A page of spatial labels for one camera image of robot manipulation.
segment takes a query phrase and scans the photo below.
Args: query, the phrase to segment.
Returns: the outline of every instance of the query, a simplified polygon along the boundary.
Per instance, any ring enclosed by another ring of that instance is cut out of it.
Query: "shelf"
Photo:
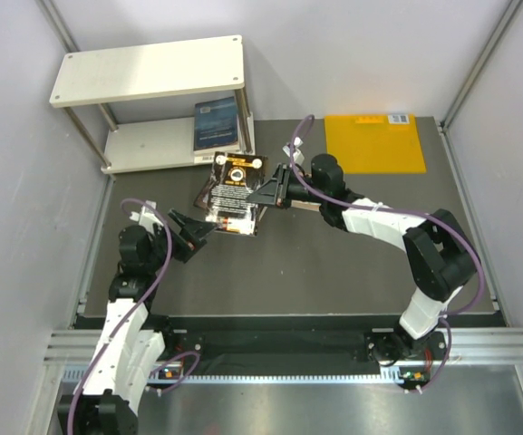
[[[255,152],[253,116],[247,119],[247,125]],[[211,163],[193,156],[194,130],[194,118],[120,124],[117,131],[108,134],[105,154],[111,166],[102,168],[102,172],[117,174]]]
[[[245,86],[240,35],[68,53],[53,107],[125,102]]]

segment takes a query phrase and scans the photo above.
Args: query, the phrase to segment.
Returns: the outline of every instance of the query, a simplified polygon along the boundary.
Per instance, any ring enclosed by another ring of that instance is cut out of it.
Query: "purple cable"
[[[162,215],[159,213],[159,211],[156,208],[152,207],[151,205],[147,204],[144,201],[141,201],[140,199],[126,198],[120,203],[120,207],[121,207],[122,211],[127,215],[129,213],[124,209],[125,204],[139,204],[141,206],[146,207],[148,210],[150,210],[152,213],[154,213],[154,215],[159,219],[159,221],[162,222],[162,227],[164,228],[164,232],[167,235],[167,247],[172,246],[172,235],[170,234],[169,225],[167,224],[167,221],[165,220],[165,218],[162,217]],[[162,268],[160,269],[159,274],[157,275],[157,277],[154,280],[154,282],[152,283],[152,285],[149,287],[149,289],[146,291],[146,293],[139,299],[139,301],[130,309],[130,311],[122,317],[122,319],[118,322],[118,324],[116,324],[116,327],[112,330],[112,332],[108,336],[109,342],[105,343],[100,348],[98,353],[96,353],[96,356],[94,356],[92,361],[90,362],[90,365],[86,369],[86,372],[83,374],[82,380],[80,381],[80,383],[76,387],[75,391],[73,392],[72,403],[70,403],[70,409],[68,411],[68,424],[67,424],[68,435],[73,435],[73,419],[74,419],[75,413],[76,413],[76,406],[78,405],[78,400],[80,399],[80,396],[82,396],[83,387],[86,384],[86,382],[88,381],[88,378],[90,378],[90,375],[92,374],[92,372],[94,370],[94,367],[96,367],[96,365],[98,364],[98,362],[100,361],[100,359],[102,358],[104,353],[106,352],[106,349],[108,349],[108,346],[110,345],[111,340],[116,336],[116,334],[120,331],[122,326],[131,317],[132,313],[134,313],[134,311],[136,311],[139,306],[144,304],[144,301],[146,301],[150,297],[150,295],[154,292],[156,287],[160,284],[162,277],[164,276],[165,272],[167,271],[167,269],[169,267],[171,255],[172,255],[172,250],[167,249],[167,256],[164,260],[164,263],[162,264]]]
[[[295,127],[294,133],[289,142],[289,163],[291,166],[291,170],[295,174],[295,177],[301,183],[301,185],[307,189],[308,192],[314,194],[318,198],[321,198],[325,201],[331,202],[332,204],[335,204],[335,205],[341,206],[341,207],[355,208],[357,210],[372,211],[373,207],[358,206],[355,204],[351,204],[349,202],[340,201],[339,199],[328,197],[327,195],[323,194],[319,190],[316,190],[316,189],[312,188],[309,184],[307,184],[305,182],[305,180],[303,179],[303,177],[301,176],[301,174],[299,173],[299,169],[295,165],[295,161],[294,161],[295,138],[302,139],[302,136],[304,137],[311,130],[312,126],[314,125],[314,120],[315,120],[314,115],[307,115],[305,118],[303,118],[297,124],[297,127]],[[453,236],[462,245],[462,247],[464,247],[465,250],[469,253],[470,258],[472,259],[472,263],[474,264],[475,268],[477,269],[477,275],[479,276],[479,289],[477,290],[477,293],[474,295],[474,297],[468,304],[464,305],[462,308],[459,308],[458,310],[447,312],[444,315],[455,315],[455,314],[464,313],[465,311],[470,310],[470,308],[472,308],[474,305],[477,304],[477,302],[480,300],[480,298],[483,296],[483,294],[485,292],[485,271],[482,268],[482,264],[480,263],[479,256],[475,252],[474,248],[470,245],[469,242],[467,242],[467,240],[463,236],[461,236],[453,227],[445,224],[441,220],[435,218],[434,216],[428,215],[426,213],[422,213],[420,211],[401,209],[401,208],[377,208],[376,211],[382,212],[382,213],[392,213],[392,214],[396,214],[396,215],[410,215],[410,216],[415,216],[417,218],[423,218],[423,219],[429,220],[437,227],[441,227],[447,233],[449,233],[451,236]],[[439,318],[439,322],[444,324],[446,327],[447,335],[449,337],[449,343],[446,347],[446,351],[444,353],[444,358],[442,358],[441,365],[436,370],[436,372],[431,377],[431,379],[428,381],[428,383],[426,385],[424,385],[424,387],[422,387],[422,389],[421,389],[422,391],[425,391],[432,384],[432,382],[436,379],[437,375],[442,371],[442,368],[446,364],[447,360],[449,359],[449,355],[450,355],[450,348],[452,346],[452,333],[450,330],[450,325],[442,317]]]
[[[190,368],[187,370],[187,372],[182,375],[182,378],[178,378],[176,382],[174,382],[172,385],[168,386],[165,389],[159,389],[160,393],[171,392],[175,388],[179,387],[190,376],[190,374],[193,373],[194,370],[197,368],[197,364],[200,361],[200,354],[195,351],[186,351],[183,353],[179,353],[178,355],[175,355],[172,358],[170,358],[169,360],[163,362],[158,368],[156,368],[152,372],[150,372],[150,374],[156,374],[159,371],[161,371],[162,369],[164,369],[165,367],[168,367],[170,365],[170,363],[174,363],[175,361],[181,360],[182,358],[184,358],[186,356],[194,356],[195,362],[190,366]]]

